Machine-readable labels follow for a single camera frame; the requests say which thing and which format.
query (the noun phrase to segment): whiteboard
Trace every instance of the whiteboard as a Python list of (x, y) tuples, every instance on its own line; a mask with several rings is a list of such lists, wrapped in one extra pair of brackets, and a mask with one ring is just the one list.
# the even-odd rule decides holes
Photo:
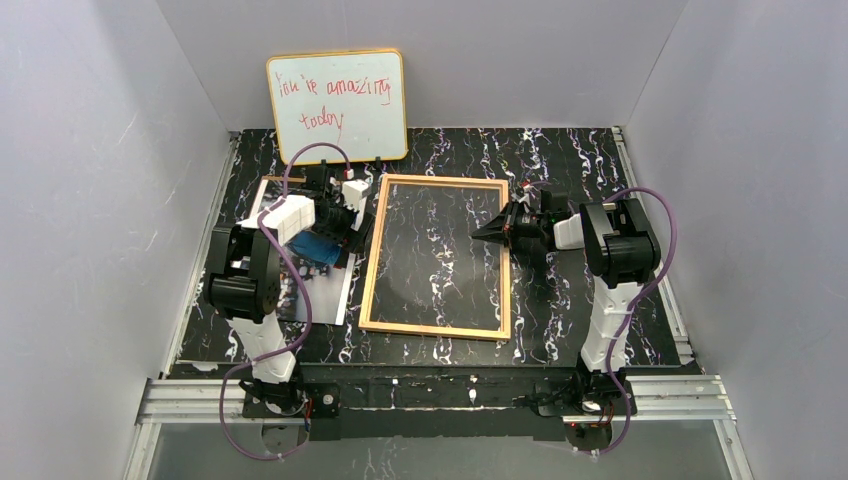
[[(406, 156), (403, 61), (396, 50), (273, 57), (266, 66), (283, 162), (315, 142), (340, 146), (351, 161)], [(343, 162), (331, 148), (298, 165)]]

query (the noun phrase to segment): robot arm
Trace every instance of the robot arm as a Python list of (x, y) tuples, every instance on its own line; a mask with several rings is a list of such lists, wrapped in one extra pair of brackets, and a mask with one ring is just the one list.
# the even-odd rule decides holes
[(650, 222), (635, 199), (614, 203), (585, 203), (577, 214), (567, 198), (542, 190), (541, 207), (533, 209), (525, 199), (507, 204), (472, 238), (515, 248), (521, 238), (537, 238), (548, 251), (583, 248), (595, 277), (595, 297), (589, 335), (580, 351), (578, 382), (580, 400), (606, 404), (620, 397), (609, 377), (606, 357), (621, 383), (625, 375), (623, 341), (615, 338), (631, 301), (649, 281), (660, 261), (660, 248)]
[[(279, 208), (265, 216), (265, 227), (280, 245), (310, 231), (314, 234), (310, 238), (323, 241), (313, 242), (320, 248), (308, 251), (320, 254), (321, 259), (338, 257), (327, 249), (359, 252), (374, 223), (373, 215), (365, 212), (369, 185), (352, 179), (339, 185), (332, 171), (321, 165), (307, 168), (302, 188), (304, 194), (288, 195)], [(276, 315), (280, 255), (259, 230), (258, 217), (213, 229), (203, 291), (206, 301), (227, 319), (251, 360), (281, 349), (285, 342)], [(272, 396), (282, 400), (281, 408), (288, 408), (290, 401), (299, 398), (283, 385), (294, 369), (292, 352), (255, 363), (253, 391), (249, 393), (270, 393), (280, 386)]]

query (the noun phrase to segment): glass panel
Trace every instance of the glass panel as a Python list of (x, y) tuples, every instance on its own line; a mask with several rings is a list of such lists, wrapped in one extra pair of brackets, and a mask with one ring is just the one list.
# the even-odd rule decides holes
[[(264, 452), (261, 427), (233, 425), (245, 448)], [(297, 429), (266, 435), (282, 448)], [(152, 479), (730, 479), (712, 421), (634, 422), (624, 443), (597, 463), (565, 442), (525, 437), (369, 438), (311, 442), (283, 463), (243, 457), (218, 425), (162, 427)]]
[(492, 188), (391, 184), (371, 320), (497, 331), (501, 247), (471, 233), (500, 202)]

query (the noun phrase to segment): white wall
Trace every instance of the white wall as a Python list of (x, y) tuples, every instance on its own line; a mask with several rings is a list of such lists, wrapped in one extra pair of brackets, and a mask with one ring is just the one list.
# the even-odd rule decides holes
[(686, 0), (159, 4), (224, 125), (273, 128), (274, 55), (395, 47), (409, 126), (626, 123)]
[(0, 112), (0, 476), (119, 478), (228, 135), (153, 0), (0, 2)]
[(757, 478), (848, 472), (846, 127), (848, 4), (692, 0), (625, 129), (677, 208), (677, 298)]

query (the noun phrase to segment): wooden picture frame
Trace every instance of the wooden picture frame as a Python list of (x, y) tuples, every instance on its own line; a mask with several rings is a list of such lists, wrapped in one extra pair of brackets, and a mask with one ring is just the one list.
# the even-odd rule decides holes
[(359, 315), (359, 328), (386, 333), (406, 333), (418, 335), (438, 335), (452, 338), (468, 338), (477, 340), (509, 340), (512, 334), (510, 297), (509, 249), (501, 247), (500, 254), (500, 328), (484, 330), (474, 328), (455, 328), (431, 325), (412, 325), (408, 323), (378, 322), (371, 320), (371, 309), (374, 301), (374, 287), (377, 282), (377, 270), (380, 264), (380, 250), (383, 242), (386, 209), (389, 204), (390, 188), (393, 185), (421, 185), (433, 187), (456, 187), (497, 190), (500, 194), (500, 211), (509, 201), (509, 184), (506, 180), (464, 178), (464, 177), (432, 177), (424, 175), (399, 175), (386, 173), (380, 178), (380, 199), (377, 205), (374, 235), (371, 240), (371, 251), (368, 256), (368, 273), (365, 276), (365, 290), (362, 296), (362, 310)]

